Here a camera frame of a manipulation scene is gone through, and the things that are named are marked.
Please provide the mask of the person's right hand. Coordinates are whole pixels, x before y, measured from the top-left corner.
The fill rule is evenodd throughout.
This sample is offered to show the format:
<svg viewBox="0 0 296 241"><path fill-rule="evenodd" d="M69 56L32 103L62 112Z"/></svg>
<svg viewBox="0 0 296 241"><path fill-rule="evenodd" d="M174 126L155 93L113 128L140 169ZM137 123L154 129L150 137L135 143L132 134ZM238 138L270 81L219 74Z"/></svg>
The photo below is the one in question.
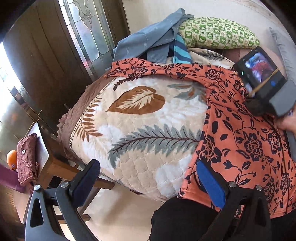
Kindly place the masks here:
<svg viewBox="0 0 296 241"><path fill-rule="evenodd" d="M296 117L295 110L293 110L293 114L287 115L283 118L277 118L274 121L276 128L278 129L279 134L284 138L284 131L290 131L295 136L296 134Z"/></svg>

